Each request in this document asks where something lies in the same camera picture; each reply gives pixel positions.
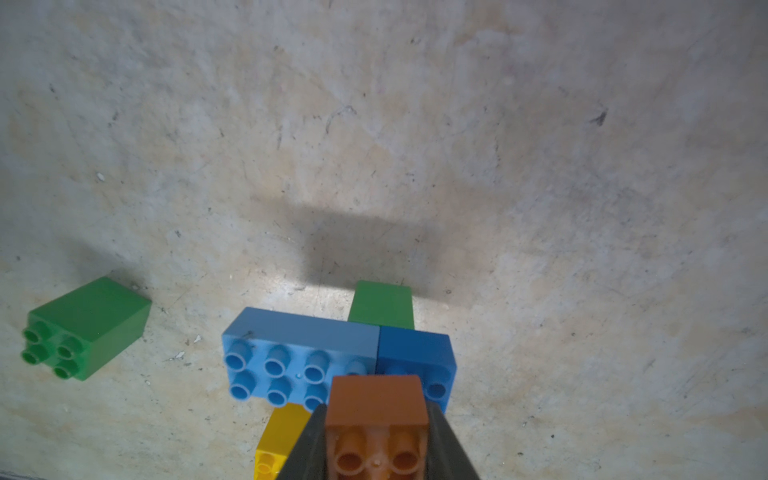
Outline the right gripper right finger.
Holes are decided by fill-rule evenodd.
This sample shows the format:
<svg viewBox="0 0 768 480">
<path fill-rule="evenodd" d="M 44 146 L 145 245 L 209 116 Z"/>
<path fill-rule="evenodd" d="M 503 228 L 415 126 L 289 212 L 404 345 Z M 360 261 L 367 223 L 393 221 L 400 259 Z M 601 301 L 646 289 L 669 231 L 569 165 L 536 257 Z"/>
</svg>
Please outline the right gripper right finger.
<svg viewBox="0 0 768 480">
<path fill-rule="evenodd" d="M 444 413 L 436 402 L 426 403 L 429 418 L 425 478 L 428 480 L 479 480 Z"/>
</svg>

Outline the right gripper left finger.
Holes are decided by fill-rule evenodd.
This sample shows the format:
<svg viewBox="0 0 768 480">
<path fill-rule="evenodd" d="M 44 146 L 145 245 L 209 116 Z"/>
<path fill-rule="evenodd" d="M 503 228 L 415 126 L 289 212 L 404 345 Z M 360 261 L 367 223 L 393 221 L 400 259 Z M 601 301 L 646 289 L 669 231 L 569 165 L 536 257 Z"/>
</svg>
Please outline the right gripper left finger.
<svg viewBox="0 0 768 480">
<path fill-rule="evenodd" d="M 327 406 L 315 408 L 278 473 L 277 480 L 327 480 L 325 419 Z"/>
</svg>

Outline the orange lego brick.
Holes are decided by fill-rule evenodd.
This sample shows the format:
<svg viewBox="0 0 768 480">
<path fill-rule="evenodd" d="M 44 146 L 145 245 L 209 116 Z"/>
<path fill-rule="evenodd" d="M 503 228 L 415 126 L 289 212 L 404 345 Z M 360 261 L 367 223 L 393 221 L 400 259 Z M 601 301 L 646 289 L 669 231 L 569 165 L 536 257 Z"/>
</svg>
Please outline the orange lego brick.
<svg viewBox="0 0 768 480">
<path fill-rule="evenodd" d="M 334 377 L 325 434 L 330 479 L 423 479 L 429 419 L 420 379 Z"/>
</svg>

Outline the light blue long lego brick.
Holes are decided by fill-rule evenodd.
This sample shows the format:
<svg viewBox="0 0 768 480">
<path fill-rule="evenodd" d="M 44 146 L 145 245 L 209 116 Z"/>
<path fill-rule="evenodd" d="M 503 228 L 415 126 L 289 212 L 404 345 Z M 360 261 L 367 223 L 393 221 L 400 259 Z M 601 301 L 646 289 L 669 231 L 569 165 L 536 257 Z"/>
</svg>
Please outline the light blue long lego brick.
<svg viewBox="0 0 768 480">
<path fill-rule="evenodd" d="M 247 307 L 222 334 L 230 394 L 313 412 L 334 377 L 375 373 L 379 336 L 377 326 Z"/>
</svg>

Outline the dark blue lego brick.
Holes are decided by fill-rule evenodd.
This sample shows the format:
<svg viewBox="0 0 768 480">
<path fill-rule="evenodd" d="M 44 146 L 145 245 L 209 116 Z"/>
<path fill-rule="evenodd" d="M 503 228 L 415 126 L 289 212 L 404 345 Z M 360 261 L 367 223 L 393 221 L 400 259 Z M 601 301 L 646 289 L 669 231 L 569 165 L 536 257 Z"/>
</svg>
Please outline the dark blue lego brick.
<svg viewBox="0 0 768 480">
<path fill-rule="evenodd" d="M 457 363 L 450 337 L 426 331 L 382 326 L 376 363 L 378 375 L 417 375 L 427 401 L 445 413 Z"/>
</svg>

